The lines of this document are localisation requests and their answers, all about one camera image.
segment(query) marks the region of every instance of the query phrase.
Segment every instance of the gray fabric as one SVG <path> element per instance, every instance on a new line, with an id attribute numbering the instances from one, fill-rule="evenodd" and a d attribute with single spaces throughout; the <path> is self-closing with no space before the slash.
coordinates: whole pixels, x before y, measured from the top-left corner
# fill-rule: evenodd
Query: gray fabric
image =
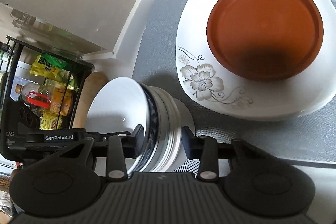
<path id="1" fill-rule="evenodd" d="M 190 110 L 197 135 L 220 142 L 243 138 L 283 158 L 336 163 L 336 99 L 319 111 L 281 122 L 254 122 L 213 112 L 182 90 L 175 64 L 176 32 L 187 0 L 155 0 L 148 16 L 133 78 L 157 86 L 181 100 Z"/>

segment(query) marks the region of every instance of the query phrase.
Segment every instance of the red handle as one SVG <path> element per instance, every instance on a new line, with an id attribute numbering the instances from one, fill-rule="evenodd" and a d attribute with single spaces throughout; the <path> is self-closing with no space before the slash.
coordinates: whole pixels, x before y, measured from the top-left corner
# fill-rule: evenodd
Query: red handle
<path id="1" fill-rule="evenodd" d="M 47 95 L 35 92 L 35 91 L 30 91 L 28 92 L 27 98 L 26 98 L 27 103 L 40 106 L 43 108 L 49 108 L 50 105 L 50 99 Z"/>

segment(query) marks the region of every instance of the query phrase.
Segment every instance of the wooden cutting board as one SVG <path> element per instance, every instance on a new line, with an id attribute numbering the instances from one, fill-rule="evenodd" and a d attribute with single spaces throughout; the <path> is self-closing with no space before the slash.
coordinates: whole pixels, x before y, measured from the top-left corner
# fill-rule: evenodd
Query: wooden cutting board
<path id="1" fill-rule="evenodd" d="M 72 128 L 85 127 L 85 121 L 90 106 L 98 92 L 108 83 L 108 81 L 108 78 L 101 72 L 93 72 L 86 78 L 79 98 Z"/>

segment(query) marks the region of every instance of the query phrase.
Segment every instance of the flower design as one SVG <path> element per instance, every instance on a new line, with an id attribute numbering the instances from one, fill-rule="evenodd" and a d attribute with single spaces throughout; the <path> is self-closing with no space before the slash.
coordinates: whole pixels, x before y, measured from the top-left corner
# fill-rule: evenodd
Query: flower design
<path id="1" fill-rule="evenodd" d="M 215 76 L 216 71 L 210 64 L 196 68 L 187 65 L 181 68 L 181 74 L 186 79 L 184 83 L 196 90 L 194 94 L 199 101 L 210 99 L 213 93 L 224 90 L 223 80 Z"/>
<path id="2" fill-rule="evenodd" d="M 178 57 L 178 60 L 184 65 L 187 65 L 190 63 L 189 59 L 184 54 L 180 55 Z"/>

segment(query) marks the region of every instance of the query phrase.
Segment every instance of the brown round plate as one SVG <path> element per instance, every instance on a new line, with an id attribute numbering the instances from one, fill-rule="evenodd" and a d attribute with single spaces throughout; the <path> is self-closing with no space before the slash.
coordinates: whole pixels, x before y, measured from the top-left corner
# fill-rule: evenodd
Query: brown round plate
<path id="1" fill-rule="evenodd" d="M 315 60 L 323 23 L 312 0 L 218 0 L 208 19 L 207 40 L 217 61 L 232 73 L 281 80 Z"/>

